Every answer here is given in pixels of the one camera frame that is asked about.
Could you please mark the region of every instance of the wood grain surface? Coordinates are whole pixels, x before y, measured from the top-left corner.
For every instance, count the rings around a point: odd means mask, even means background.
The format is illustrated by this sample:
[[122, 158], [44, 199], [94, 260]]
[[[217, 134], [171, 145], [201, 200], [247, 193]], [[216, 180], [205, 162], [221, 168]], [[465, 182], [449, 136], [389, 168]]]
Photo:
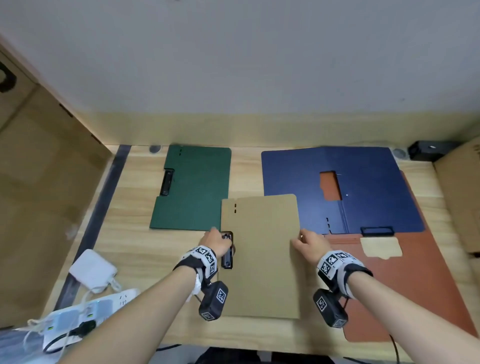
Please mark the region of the wood grain surface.
[[[109, 148], [115, 152], [117, 146]], [[164, 147], [159, 153], [150, 154], [147, 146], [132, 147], [95, 245], [95, 250], [118, 268], [117, 279], [125, 288], [145, 290], [150, 287], [167, 275], [179, 257], [196, 245], [203, 234], [199, 231], [148, 228], [155, 197], [162, 183], [167, 149]], [[260, 153], [264, 150], [273, 148], [232, 148], [230, 198], [263, 195]], [[433, 166], [429, 162], [403, 161], [399, 166], [417, 198], [477, 331], [480, 331], [479, 290], [468, 264], [468, 256], [460, 245], [445, 207]], [[44, 314], [52, 310], [59, 296], [88, 219], [89, 214], [80, 227]], [[80, 289], [77, 300], [83, 293], [84, 290]], [[359, 359], [395, 359], [391, 343], [350, 343], [342, 330], [329, 328], [320, 314], [318, 320], [308, 322], [256, 317], [222, 317], [215, 322], [206, 322], [198, 315], [198, 302], [195, 300], [181, 309], [164, 343], [318, 353]], [[400, 358], [402, 361], [409, 360], [401, 349]]]

